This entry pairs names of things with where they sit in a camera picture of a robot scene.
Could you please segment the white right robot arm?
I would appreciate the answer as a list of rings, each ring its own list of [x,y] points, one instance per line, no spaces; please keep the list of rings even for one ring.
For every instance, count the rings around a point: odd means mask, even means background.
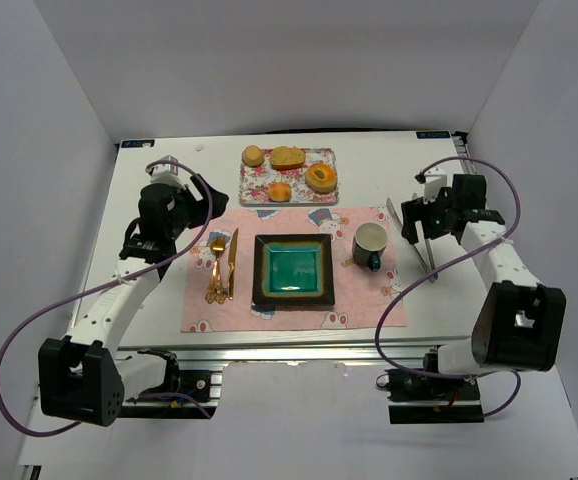
[[[448,177],[434,168],[416,179],[424,193],[402,203],[402,236],[412,245],[453,236],[472,253],[487,289],[470,338],[438,347],[438,372],[550,370],[557,356],[565,294],[545,286],[516,253],[503,217],[486,206],[484,176]]]

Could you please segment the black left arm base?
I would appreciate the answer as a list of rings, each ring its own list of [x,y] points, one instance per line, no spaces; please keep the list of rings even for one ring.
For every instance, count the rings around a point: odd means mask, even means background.
[[[121,418],[209,420],[217,409],[218,378],[185,368],[169,351],[143,349],[116,361],[124,386]]]

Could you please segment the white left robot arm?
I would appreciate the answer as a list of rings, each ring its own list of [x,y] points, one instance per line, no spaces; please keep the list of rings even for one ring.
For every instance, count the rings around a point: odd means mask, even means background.
[[[126,400],[179,386],[172,353],[146,349],[125,360],[115,356],[138,310],[164,278],[178,237],[210,218],[210,197],[196,199],[187,187],[154,183],[141,190],[138,209],[125,231],[111,287],[62,339],[47,339],[40,347],[40,403],[47,416],[108,426]]]

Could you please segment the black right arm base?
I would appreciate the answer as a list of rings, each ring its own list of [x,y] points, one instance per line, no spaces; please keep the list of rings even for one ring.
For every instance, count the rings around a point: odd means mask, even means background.
[[[388,395],[392,425],[482,423],[484,413],[475,382],[414,376],[389,369],[376,378],[378,390]]]

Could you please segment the orange ring doughnut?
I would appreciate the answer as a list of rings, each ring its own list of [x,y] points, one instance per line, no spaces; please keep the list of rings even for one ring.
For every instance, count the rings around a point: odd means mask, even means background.
[[[305,172],[306,184],[317,193],[330,193],[337,186],[337,173],[327,164],[316,163]]]

